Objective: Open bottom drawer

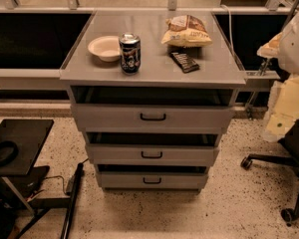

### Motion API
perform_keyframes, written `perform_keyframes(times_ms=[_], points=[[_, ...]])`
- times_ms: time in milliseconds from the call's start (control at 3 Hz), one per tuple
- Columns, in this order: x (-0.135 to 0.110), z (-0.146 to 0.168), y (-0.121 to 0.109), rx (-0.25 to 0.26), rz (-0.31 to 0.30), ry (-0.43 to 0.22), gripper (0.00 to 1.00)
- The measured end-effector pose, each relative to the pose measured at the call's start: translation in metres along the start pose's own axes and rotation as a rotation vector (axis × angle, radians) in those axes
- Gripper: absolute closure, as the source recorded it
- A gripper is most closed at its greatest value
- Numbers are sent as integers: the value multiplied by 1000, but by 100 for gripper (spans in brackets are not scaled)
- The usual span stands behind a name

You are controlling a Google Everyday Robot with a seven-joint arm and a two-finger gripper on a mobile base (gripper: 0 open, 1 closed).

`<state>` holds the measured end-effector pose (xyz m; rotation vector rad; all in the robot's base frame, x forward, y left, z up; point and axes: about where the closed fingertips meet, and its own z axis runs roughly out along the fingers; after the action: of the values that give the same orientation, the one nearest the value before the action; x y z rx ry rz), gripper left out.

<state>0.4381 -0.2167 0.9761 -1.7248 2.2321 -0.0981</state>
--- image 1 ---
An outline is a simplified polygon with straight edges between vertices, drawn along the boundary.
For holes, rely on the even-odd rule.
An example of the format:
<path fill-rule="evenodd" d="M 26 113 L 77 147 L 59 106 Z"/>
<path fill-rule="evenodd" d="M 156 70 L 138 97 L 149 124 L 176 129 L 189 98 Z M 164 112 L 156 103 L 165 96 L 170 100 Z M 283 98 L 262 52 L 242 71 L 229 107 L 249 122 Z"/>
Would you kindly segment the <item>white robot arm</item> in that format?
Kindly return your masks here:
<path fill-rule="evenodd" d="M 299 11 L 279 34 L 258 49 L 257 55 L 276 58 L 279 67 L 290 74 L 283 83 L 275 81 L 270 90 L 263 138 L 274 142 L 299 119 Z"/>

